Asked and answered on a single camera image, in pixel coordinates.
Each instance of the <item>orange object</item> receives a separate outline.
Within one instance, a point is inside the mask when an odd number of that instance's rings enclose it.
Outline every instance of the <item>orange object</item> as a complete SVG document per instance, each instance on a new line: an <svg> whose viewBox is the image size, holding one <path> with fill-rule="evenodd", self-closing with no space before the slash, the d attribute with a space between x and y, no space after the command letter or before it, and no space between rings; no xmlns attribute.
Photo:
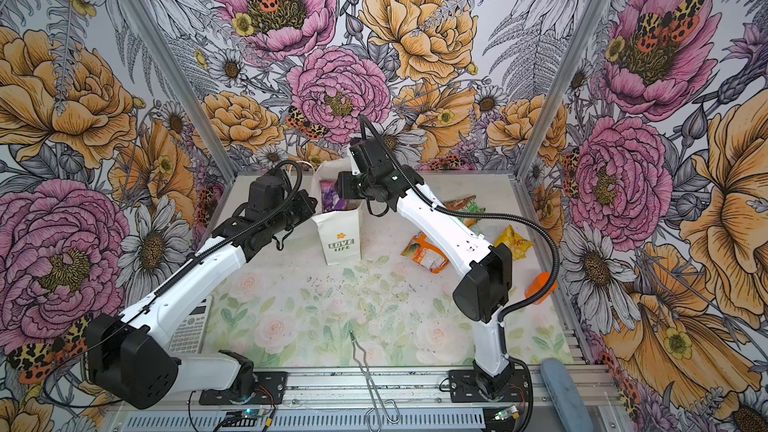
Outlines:
<svg viewBox="0 0 768 432"><path fill-rule="evenodd" d="M544 284L547 283L547 280L549 280L549 272L542 272L541 274L536 277L536 279L533 281L533 283L528 287L528 290L525 291L525 298L531 297L533 294L539 291ZM542 298L536 301L536 305L539 305L542 303L549 295L558 287L558 283L555 282L554 285L552 285L552 288L549 289L549 291L544 294Z"/></svg>

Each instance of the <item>yellow snack bag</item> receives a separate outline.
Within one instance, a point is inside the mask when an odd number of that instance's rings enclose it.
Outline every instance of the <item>yellow snack bag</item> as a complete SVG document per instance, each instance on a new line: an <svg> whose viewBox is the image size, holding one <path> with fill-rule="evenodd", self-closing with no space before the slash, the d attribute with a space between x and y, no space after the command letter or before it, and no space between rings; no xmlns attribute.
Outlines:
<svg viewBox="0 0 768 432"><path fill-rule="evenodd" d="M507 226L504 232L498 236L494 246L497 247L499 244L506 245L512 251L512 260L525 258L525 253L533 247L533 243L518 235L512 226Z"/></svg>

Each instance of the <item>white calculator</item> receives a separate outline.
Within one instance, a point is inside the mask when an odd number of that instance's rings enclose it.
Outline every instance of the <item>white calculator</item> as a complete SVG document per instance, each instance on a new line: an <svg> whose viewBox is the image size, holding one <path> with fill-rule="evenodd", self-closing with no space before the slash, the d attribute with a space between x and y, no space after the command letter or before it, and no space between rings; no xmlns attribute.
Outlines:
<svg viewBox="0 0 768 432"><path fill-rule="evenodd" d="M208 310L214 303L212 295L207 296L189 314L170 338L169 352L180 354L199 354L203 347L203 335L205 334L205 322L208 320Z"/></svg>

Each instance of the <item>white paper bag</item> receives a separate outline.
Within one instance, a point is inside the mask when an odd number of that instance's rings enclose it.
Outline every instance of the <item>white paper bag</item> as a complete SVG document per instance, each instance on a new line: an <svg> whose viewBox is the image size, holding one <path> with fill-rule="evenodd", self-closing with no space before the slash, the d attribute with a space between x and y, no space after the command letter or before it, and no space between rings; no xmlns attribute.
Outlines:
<svg viewBox="0 0 768 432"><path fill-rule="evenodd" d="M318 212L312 216L312 220L317 224L322 252L326 256L326 264L328 265L360 260L360 226L362 224L361 207L363 201L349 201L351 206L357 205L354 210L320 213L322 212L320 181L335 182L339 172L351 170L352 164L348 158L323 162L312 176L312 183L310 184L309 194L317 199L316 211Z"/></svg>

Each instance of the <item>metal post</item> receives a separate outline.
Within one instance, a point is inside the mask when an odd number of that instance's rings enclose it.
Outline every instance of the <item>metal post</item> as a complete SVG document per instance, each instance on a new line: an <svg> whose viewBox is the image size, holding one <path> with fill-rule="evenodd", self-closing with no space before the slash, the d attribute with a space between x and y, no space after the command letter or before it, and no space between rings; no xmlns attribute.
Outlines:
<svg viewBox="0 0 768 432"><path fill-rule="evenodd" d="M594 27L609 3L610 0L589 0L587 7L584 9L584 14L581 16L578 24L576 24L576 27L574 27L571 41L568 43L568 48L565 50L565 54L560 61L558 71L554 74L549 93L542 105L542 113L539 115L533 130L531 130L531 137L528 139L528 143L525 144L523 157L520 159L515 172L518 180L523 180L525 174L531 168L533 159L538 154L538 150L542 146L544 137L547 134L547 129L549 129L554 116L558 112L565 88L576 72L579 56L592 38Z"/></svg>
<svg viewBox="0 0 768 432"><path fill-rule="evenodd" d="M211 157L221 170L225 184L232 184L236 175L232 161L226 154L226 150L221 145L221 140L214 132L213 127L211 127L208 117L203 113L200 101L192 90L192 85L181 72L181 66L168 42L166 42L163 31L155 21L154 15L149 11L146 0L119 1L123 9L128 12L130 22L136 27L141 39L147 44L149 52L154 56L158 66L165 74L165 79L176 92L182 107L191 117L200 138L208 146Z"/></svg>

